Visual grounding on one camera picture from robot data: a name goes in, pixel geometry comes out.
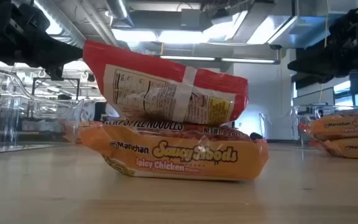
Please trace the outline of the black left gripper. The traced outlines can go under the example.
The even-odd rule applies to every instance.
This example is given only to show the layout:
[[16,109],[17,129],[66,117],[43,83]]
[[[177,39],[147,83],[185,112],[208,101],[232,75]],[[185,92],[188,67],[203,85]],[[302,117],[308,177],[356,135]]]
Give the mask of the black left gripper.
[[49,26],[34,0],[18,6],[12,0],[0,0],[0,60],[48,67],[52,80],[63,80],[64,64],[82,58],[83,50],[50,37]]

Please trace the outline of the clear plastic bin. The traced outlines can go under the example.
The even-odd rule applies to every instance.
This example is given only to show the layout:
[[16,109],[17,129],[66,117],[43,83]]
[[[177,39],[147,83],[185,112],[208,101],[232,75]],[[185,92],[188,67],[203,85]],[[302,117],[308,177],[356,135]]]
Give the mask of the clear plastic bin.
[[0,152],[74,143],[83,103],[32,95],[16,73],[0,70]]
[[293,139],[296,139],[302,147],[308,147],[309,142],[314,141],[313,137],[306,132],[307,125],[310,122],[338,111],[356,109],[358,109],[358,106],[338,106],[327,103],[292,106],[289,116],[292,123]]

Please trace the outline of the red yellow beef ramen pack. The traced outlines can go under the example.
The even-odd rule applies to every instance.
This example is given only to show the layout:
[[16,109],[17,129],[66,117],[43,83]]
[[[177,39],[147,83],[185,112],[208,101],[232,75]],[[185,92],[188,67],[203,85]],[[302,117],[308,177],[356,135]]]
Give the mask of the red yellow beef ramen pack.
[[220,125],[236,120],[248,103],[242,77],[90,40],[83,59],[106,101],[127,119]]

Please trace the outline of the long ceiling light fixture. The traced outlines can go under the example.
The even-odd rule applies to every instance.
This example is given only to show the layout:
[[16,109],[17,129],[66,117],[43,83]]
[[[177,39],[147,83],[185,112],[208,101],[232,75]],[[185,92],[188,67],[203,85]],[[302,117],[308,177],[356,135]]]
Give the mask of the long ceiling light fixture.
[[256,58],[190,57],[190,56],[171,56],[171,55],[160,55],[159,57],[167,60],[191,60],[191,61],[205,61],[205,62],[257,63],[257,64],[280,63],[279,60],[256,59]]

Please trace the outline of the silver round air duct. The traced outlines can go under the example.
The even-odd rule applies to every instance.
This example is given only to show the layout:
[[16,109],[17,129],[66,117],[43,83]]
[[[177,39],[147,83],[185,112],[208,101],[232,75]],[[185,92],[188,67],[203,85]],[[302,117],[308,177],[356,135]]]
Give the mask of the silver round air duct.
[[134,27],[126,0],[106,0],[106,5],[111,17],[111,27]]
[[39,8],[50,21],[46,33],[54,39],[66,44],[83,48],[85,37],[58,8],[52,0],[34,0],[34,5]]

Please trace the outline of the silver rectangular air duct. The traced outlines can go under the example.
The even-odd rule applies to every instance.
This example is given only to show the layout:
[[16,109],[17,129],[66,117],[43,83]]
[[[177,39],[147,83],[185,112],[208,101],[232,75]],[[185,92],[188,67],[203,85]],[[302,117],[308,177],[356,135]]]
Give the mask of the silver rectangular air duct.
[[297,49],[311,46],[326,34],[331,19],[324,16],[269,15],[249,12],[235,23],[229,45],[280,45]]

